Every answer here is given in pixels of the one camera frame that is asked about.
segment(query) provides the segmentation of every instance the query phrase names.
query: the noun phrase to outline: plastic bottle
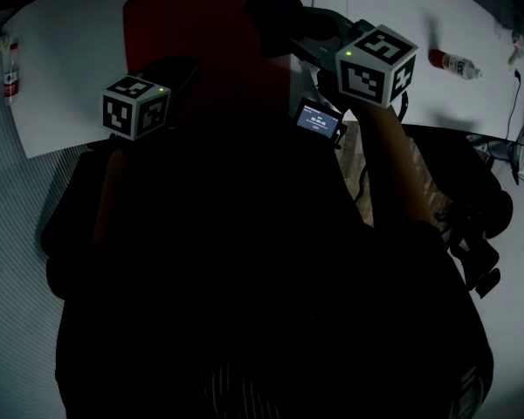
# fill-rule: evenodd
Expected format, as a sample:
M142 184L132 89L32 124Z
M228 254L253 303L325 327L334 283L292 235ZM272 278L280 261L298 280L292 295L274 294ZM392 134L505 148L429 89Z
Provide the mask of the plastic bottle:
M3 96L9 106L19 93L19 63L17 62L17 43L11 44L4 55L6 57L3 68Z
M431 62L431 65L456 74L462 79L481 78L481 70L478 70L470 59L461 58L454 54L430 50L429 62Z

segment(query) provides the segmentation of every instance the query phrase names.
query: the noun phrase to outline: small display screen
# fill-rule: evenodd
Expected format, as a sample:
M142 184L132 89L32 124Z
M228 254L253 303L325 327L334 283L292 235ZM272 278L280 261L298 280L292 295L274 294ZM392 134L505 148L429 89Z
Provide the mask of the small display screen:
M323 134L328 138L332 138L338 122L338 118L305 104L300 113L299 120L297 121L297 126L313 130L318 134Z

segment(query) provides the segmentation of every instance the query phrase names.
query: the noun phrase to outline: person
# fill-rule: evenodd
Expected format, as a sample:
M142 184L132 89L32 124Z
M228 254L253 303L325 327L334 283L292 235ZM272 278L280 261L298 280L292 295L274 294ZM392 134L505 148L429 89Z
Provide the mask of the person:
M473 414L479 315L396 114L352 110L374 228L330 141L269 113L109 156L93 241L47 265L68 418Z

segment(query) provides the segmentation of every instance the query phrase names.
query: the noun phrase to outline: white table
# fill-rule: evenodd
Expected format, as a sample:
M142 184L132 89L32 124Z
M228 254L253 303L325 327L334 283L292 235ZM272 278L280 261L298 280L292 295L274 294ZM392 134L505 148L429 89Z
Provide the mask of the white table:
M21 91L12 112L28 158L107 138L100 126L100 91L127 70L126 1L37 0L6 24L20 43ZM386 24L421 47L404 122L506 135L517 88L507 65L513 47L495 38L493 18L472 0L315 0L314 5L354 21ZM483 79L466 82L429 65L432 19L437 20L440 46L473 60ZM522 86L510 139L524 122L524 58L515 65ZM292 89L292 101L298 91Z

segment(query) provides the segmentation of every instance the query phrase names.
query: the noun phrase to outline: bottle label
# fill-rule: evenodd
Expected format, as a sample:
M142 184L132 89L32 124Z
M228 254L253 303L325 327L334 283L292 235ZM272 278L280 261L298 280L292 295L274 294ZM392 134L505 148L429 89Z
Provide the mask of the bottle label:
M451 54L445 54L443 57L443 67L449 72L464 77L465 59Z
M19 92L19 78L17 70L14 72L5 73L3 76L3 95L6 98L16 96Z

